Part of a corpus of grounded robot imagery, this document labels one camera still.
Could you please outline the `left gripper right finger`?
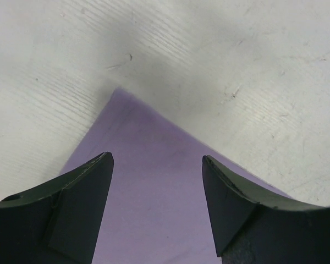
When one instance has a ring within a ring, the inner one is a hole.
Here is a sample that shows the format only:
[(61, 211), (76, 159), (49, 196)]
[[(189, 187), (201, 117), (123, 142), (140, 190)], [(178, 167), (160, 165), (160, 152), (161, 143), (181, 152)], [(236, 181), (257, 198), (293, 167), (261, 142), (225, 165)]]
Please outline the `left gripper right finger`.
[(211, 156), (202, 179), (223, 263), (330, 263), (330, 207), (270, 191)]

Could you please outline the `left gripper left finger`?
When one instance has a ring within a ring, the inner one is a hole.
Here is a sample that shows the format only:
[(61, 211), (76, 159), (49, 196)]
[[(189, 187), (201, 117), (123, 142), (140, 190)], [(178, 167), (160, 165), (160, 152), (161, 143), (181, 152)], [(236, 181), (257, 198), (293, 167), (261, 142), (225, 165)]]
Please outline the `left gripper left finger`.
[(0, 263), (91, 263), (113, 167), (104, 152), (0, 201)]

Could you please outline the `purple t shirt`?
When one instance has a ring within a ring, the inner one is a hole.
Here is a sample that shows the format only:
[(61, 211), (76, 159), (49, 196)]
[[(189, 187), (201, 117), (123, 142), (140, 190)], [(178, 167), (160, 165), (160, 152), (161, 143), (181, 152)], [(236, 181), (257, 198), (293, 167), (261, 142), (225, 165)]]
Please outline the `purple t shirt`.
[(210, 155), (264, 188), (273, 185), (116, 89), (62, 172), (103, 152), (114, 159), (94, 263), (220, 263), (202, 181)]

